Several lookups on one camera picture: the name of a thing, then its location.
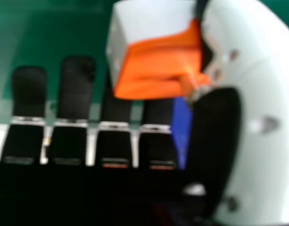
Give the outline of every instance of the robotic arm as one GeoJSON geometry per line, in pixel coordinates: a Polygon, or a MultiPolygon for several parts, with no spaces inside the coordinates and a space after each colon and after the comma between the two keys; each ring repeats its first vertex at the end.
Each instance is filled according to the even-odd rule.
{"type": "MultiPolygon", "coordinates": [[[[225,104],[230,95],[217,102],[221,90],[230,90],[240,121],[228,117],[220,125],[239,123],[240,129],[234,158],[219,165],[228,172],[219,178],[224,186],[212,219],[229,226],[289,225],[289,29],[273,12],[257,0],[120,1],[107,57],[120,98],[187,96],[195,111],[213,98],[209,103],[230,117],[237,111],[225,104]]],[[[199,120],[196,112],[192,135],[200,134],[199,120]]],[[[191,138],[189,155],[204,152],[198,144],[206,139],[191,138]]],[[[189,158],[188,168],[195,164],[189,158]]]]}

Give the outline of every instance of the green background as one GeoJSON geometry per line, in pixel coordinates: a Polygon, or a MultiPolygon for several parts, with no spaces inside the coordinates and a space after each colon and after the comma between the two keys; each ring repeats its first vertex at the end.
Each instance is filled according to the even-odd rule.
{"type": "MultiPolygon", "coordinates": [[[[0,0],[0,123],[8,123],[11,72],[21,65],[42,66],[48,73],[47,118],[54,120],[60,65],[67,55],[97,61],[90,118],[99,118],[107,63],[105,44],[116,0],[0,0]]],[[[289,26],[289,0],[263,0],[289,26]]],[[[135,102],[132,119],[141,115],[135,102]]]]}

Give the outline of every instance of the orange plastic part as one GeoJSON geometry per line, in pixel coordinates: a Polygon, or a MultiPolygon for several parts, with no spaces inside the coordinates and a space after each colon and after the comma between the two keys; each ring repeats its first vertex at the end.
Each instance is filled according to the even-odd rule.
{"type": "Polygon", "coordinates": [[[200,28],[197,20],[177,35],[131,45],[122,67],[115,97],[155,99],[189,96],[211,83],[201,68],[200,28]]]}

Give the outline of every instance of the white casing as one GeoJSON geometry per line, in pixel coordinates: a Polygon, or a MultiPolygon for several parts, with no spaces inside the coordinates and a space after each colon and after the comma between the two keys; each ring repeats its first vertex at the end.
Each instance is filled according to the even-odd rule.
{"type": "Polygon", "coordinates": [[[181,33],[189,27],[193,0],[122,0],[114,4],[107,41],[113,87],[130,45],[181,33]]]}
{"type": "Polygon", "coordinates": [[[289,28],[257,0],[210,0],[203,38],[215,53],[205,72],[223,77],[242,103],[237,156],[223,197],[238,208],[217,207],[214,220],[231,226],[289,224],[289,28]],[[238,56],[230,61],[230,53],[238,56]],[[252,127],[271,117],[278,128],[252,127]]]}

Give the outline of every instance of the blue object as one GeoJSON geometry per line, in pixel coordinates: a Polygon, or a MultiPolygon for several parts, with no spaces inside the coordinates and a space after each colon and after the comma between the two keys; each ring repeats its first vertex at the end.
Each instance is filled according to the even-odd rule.
{"type": "Polygon", "coordinates": [[[176,98],[171,130],[178,151],[179,169],[181,170],[185,169],[186,166],[192,119],[193,112],[188,108],[184,98],[176,98]]]}

